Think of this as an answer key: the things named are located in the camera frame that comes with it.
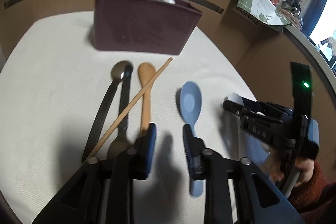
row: blue spoon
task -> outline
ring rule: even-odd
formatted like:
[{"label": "blue spoon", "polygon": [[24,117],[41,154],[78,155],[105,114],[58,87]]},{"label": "blue spoon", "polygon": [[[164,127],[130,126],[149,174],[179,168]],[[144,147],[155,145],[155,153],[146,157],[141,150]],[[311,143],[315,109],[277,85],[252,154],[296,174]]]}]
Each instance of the blue spoon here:
[{"label": "blue spoon", "polygon": [[[202,94],[198,85],[194,82],[186,82],[180,93],[180,112],[185,123],[190,124],[194,136],[194,126],[201,113]],[[203,193],[203,181],[195,180],[189,185],[192,196],[201,196]]]}]

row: hand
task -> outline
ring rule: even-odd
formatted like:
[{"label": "hand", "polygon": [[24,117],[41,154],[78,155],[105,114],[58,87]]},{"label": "hand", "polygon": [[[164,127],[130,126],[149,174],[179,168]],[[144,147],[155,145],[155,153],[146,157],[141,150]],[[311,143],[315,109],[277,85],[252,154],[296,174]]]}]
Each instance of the hand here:
[{"label": "hand", "polygon": [[[277,181],[282,181],[285,176],[285,174],[280,170],[280,164],[281,161],[279,152],[271,148],[267,159],[260,166],[260,169],[264,173],[268,173],[271,181],[275,183]],[[295,159],[295,166],[301,170],[301,174],[294,185],[294,187],[297,187],[302,183],[308,182],[312,178],[314,161],[309,158],[297,157]]]}]

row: purple container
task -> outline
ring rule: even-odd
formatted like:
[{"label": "purple container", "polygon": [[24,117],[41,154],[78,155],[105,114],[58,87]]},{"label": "purple container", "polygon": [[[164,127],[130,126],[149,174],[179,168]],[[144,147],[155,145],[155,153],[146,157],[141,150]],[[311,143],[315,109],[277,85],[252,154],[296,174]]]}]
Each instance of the purple container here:
[{"label": "purple container", "polygon": [[94,47],[179,55],[203,13],[175,1],[95,0]]}]

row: metal bolt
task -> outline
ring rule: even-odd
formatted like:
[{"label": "metal bolt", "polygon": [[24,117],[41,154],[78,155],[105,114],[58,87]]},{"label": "metal bolt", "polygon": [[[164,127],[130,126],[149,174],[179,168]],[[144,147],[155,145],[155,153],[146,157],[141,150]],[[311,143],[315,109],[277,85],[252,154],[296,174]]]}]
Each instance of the metal bolt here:
[{"label": "metal bolt", "polygon": [[241,158],[240,159],[240,162],[243,164],[243,165],[250,165],[251,164],[251,160],[249,158]]},{"label": "metal bolt", "polygon": [[99,162],[99,159],[96,158],[96,157],[92,157],[92,158],[89,158],[89,159],[87,160],[87,163],[88,163],[88,164],[96,164],[96,163],[98,163],[98,162]]},{"label": "metal bolt", "polygon": [[204,155],[210,156],[210,155],[213,154],[213,151],[212,151],[211,149],[209,149],[209,148],[204,148],[204,149],[202,150],[202,153],[203,153]]},{"label": "metal bolt", "polygon": [[129,155],[135,155],[137,153],[137,150],[135,148],[130,148],[127,150],[127,154]]}]

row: chopstick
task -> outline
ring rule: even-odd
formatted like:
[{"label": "chopstick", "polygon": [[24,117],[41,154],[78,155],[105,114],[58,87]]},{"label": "chopstick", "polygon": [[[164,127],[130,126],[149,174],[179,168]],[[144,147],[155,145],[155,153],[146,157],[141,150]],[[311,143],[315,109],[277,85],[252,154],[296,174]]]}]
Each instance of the chopstick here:
[{"label": "chopstick", "polygon": [[156,78],[160,76],[160,74],[166,69],[166,67],[169,65],[169,63],[173,60],[173,58],[169,58],[166,63],[162,65],[162,67],[156,72],[156,74],[153,75],[153,77],[147,82],[147,84],[138,92],[138,94],[132,99],[132,101],[125,107],[125,109],[120,113],[120,115],[116,118],[116,120],[112,123],[109,129],[105,132],[105,134],[102,136],[102,138],[99,140],[99,142],[96,144],[96,146],[93,148],[89,156],[86,160],[89,158],[95,156],[98,152],[98,150],[104,145],[104,143],[107,141],[107,139],[111,136],[113,131],[117,128],[117,126],[120,124],[122,119],[130,112],[132,107],[140,100],[140,98],[143,96],[145,91],[154,83]]}]

